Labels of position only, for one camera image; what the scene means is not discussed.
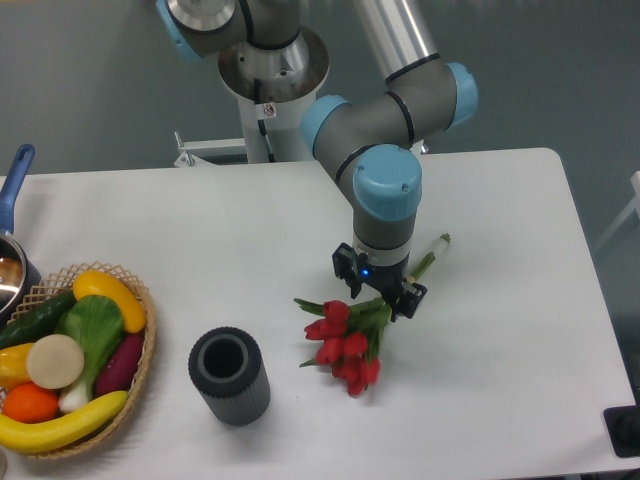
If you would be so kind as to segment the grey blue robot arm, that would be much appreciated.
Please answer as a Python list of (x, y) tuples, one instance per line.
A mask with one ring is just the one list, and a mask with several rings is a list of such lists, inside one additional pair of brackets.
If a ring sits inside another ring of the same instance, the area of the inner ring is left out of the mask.
[(353, 240), (333, 253), (335, 275), (353, 294), (363, 286), (378, 291), (393, 316), (412, 317), (426, 293), (407, 270), (422, 196), (414, 148), (478, 106), (473, 76), (442, 60), (416, 4), (355, 3), (386, 85), (360, 105), (319, 95), (328, 51), (302, 25), (296, 1), (160, 1), (156, 8), (184, 58), (217, 57), (241, 117), (241, 138), (183, 142), (181, 158), (318, 161), (353, 210)]

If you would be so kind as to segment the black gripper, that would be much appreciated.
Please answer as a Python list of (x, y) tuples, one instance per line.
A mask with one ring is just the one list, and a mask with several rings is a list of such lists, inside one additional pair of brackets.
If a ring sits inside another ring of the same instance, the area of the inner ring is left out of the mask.
[(334, 275), (350, 289), (350, 297), (356, 299), (363, 285), (376, 290), (386, 303), (393, 303), (391, 320), (399, 317), (412, 319), (427, 294), (427, 287), (404, 281), (409, 254), (403, 257), (383, 251), (383, 258), (373, 252), (358, 251), (341, 243), (332, 254)]

